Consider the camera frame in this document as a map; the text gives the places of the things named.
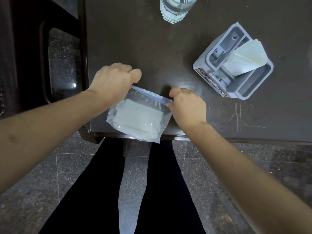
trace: left arm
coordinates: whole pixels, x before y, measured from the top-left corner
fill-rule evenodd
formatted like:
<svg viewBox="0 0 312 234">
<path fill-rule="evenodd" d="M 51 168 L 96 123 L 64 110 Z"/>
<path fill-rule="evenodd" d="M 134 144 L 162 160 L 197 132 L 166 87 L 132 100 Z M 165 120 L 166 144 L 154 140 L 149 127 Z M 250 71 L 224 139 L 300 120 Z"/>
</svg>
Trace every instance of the left arm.
<svg viewBox="0 0 312 234">
<path fill-rule="evenodd" d="M 0 194 L 85 123 L 125 98 L 139 69 L 115 63 L 99 70 L 73 97 L 0 121 Z"/>
</svg>

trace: tissue box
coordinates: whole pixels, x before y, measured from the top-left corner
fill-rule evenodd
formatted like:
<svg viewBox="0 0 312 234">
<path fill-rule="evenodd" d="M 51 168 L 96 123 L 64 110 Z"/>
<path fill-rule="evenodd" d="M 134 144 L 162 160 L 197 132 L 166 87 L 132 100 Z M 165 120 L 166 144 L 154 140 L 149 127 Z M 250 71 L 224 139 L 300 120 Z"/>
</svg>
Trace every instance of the tissue box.
<svg viewBox="0 0 312 234">
<path fill-rule="evenodd" d="M 252 40 L 239 24 L 233 24 L 216 38 L 193 64 L 193 69 L 222 97 L 247 99 L 272 73 L 273 63 L 267 63 L 250 72 L 234 77 L 223 66 L 228 56 Z"/>
</svg>

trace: right arm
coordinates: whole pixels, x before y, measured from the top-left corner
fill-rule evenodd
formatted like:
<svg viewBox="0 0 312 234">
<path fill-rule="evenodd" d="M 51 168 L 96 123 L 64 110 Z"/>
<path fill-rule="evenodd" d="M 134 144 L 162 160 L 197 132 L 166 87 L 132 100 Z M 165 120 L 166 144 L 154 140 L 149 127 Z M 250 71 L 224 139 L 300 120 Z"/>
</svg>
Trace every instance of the right arm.
<svg viewBox="0 0 312 234">
<path fill-rule="evenodd" d="M 206 122 L 206 104 L 174 87 L 176 122 L 195 144 L 256 233 L 312 233 L 312 210 Z"/>
</svg>

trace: stack of white napkins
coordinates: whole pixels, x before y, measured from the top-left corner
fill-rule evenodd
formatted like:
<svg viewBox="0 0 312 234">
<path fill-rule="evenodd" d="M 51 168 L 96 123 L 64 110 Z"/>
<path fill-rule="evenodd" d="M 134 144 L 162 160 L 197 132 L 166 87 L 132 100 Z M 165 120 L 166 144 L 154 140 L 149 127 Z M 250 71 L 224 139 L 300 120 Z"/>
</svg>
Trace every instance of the stack of white napkins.
<svg viewBox="0 0 312 234">
<path fill-rule="evenodd" d="M 249 40 L 229 55 L 223 66 L 238 76 L 264 66 L 268 61 L 266 52 L 258 39 Z"/>
<path fill-rule="evenodd" d="M 116 106 L 114 126 L 122 133 L 135 135 L 145 140 L 158 137 L 163 113 L 127 99 Z"/>
</svg>

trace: person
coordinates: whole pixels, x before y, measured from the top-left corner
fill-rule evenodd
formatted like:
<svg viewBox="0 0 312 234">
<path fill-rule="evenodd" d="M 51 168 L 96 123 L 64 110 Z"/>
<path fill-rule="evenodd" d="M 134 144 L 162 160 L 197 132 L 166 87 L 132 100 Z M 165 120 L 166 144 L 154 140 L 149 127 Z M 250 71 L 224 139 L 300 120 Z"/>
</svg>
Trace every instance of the person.
<svg viewBox="0 0 312 234">
<path fill-rule="evenodd" d="M 0 192 L 4 192 L 82 125 L 125 98 L 139 69 L 115 63 L 71 98 L 0 121 Z M 206 121 L 206 104 L 173 87 L 167 104 L 256 233 L 312 233 L 312 210 L 221 137 Z M 118 233 L 122 140 L 104 139 L 40 233 Z M 171 141 L 153 144 L 135 233 L 205 233 Z"/>
</svg>

